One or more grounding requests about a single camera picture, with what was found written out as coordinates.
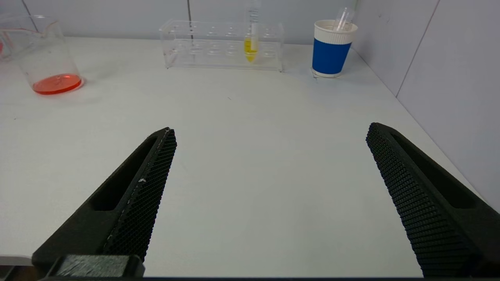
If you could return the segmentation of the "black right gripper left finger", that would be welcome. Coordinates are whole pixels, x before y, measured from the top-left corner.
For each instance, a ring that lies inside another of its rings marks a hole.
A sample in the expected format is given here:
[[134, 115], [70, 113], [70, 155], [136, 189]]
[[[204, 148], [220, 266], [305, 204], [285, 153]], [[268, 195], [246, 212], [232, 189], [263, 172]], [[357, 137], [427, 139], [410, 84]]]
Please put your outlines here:
[[176, 148], [172, 128], [148, 136], [33, 253], [37, 271], [84, 279], [142, 277]]

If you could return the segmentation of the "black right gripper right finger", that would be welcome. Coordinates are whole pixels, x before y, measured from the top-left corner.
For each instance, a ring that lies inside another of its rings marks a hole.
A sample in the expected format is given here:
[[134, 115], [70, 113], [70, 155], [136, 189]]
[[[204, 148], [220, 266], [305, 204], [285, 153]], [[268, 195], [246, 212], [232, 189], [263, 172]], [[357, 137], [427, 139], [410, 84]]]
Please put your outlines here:
[[370, 124], [366, 143], [423, 276], [499, 278], [499, 213], [394, 128]]

